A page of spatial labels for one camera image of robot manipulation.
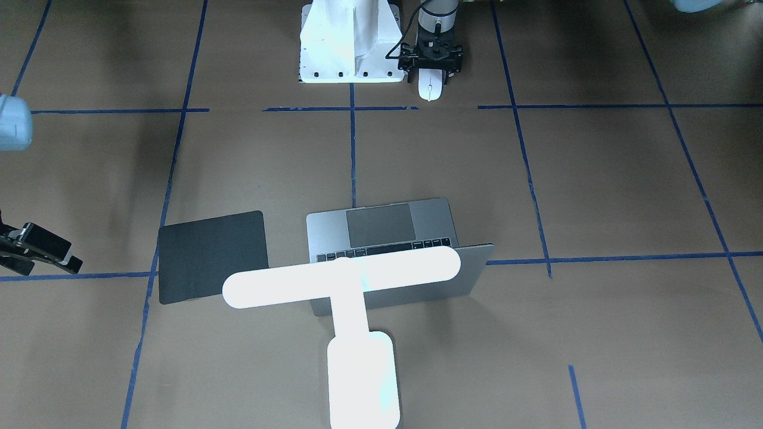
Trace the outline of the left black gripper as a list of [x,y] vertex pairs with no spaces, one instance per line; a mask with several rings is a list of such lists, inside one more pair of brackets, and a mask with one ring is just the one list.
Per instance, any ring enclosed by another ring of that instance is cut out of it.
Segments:
[[398,57],[398,70],[410,73],[413,70],[440,70],[444,81],[460,73],[465,51],[455,43],[455,30],[447,32],[428,32],[424,27],[417,28],[416,43],[401,44]]

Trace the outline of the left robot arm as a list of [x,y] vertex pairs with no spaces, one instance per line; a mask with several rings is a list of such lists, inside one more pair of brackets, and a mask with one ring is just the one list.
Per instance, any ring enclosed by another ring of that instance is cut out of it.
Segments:
[[412,20],[417,20],[416,43],[404,43],[404,37],[393,49],[399,53],[393,56],[390,51],[386,58],[396,59],[398,69],[405,72],[413,70],[437,70],[441,72],[442,83],[460,73],[465,49],[455,43],[455,21],[458,1],[421,1],[411,16],[406,32],[412,28]]

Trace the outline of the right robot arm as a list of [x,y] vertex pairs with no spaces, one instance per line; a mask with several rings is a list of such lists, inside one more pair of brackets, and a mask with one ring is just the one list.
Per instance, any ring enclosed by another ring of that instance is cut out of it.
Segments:
[[1,151],[26,150],[33,141],[33,122],[27,101],[1,95]]

